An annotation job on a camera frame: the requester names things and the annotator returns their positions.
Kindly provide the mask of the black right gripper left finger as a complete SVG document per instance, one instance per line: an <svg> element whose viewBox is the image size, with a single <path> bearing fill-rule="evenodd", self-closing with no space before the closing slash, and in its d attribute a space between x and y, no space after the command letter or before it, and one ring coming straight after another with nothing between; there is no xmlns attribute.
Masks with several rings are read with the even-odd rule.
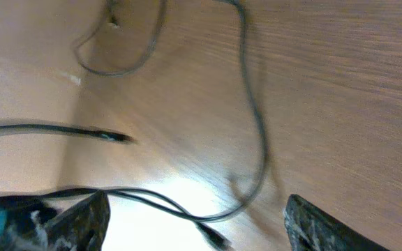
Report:
<svg viewBox="0 0 402 251"><path fill-rule="evenodd" d="M69 208L33 195L0 197L0 250L100 250L110 221L104 192Z"/></svg>

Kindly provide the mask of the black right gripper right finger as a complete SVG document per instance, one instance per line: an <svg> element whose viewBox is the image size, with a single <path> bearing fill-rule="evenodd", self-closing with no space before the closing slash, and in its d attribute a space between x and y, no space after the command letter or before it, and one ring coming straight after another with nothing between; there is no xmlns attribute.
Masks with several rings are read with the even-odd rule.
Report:
<svg viewBox="0 0 402 251"><path fill-rule="evenodd" d="M288 197L283 216L293 251L388 251L299 195Z"/></svg>

